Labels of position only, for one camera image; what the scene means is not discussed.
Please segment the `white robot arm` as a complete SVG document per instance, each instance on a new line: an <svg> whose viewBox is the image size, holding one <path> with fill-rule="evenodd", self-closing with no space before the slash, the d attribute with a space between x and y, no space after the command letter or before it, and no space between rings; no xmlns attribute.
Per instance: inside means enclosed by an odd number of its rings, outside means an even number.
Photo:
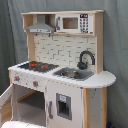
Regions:
<svg viewBox="0 0 128 128"><path fill-rule="evenodd" d="M18 121L7 121L1 128L36 128L36 125L18 122Z"/></svg>

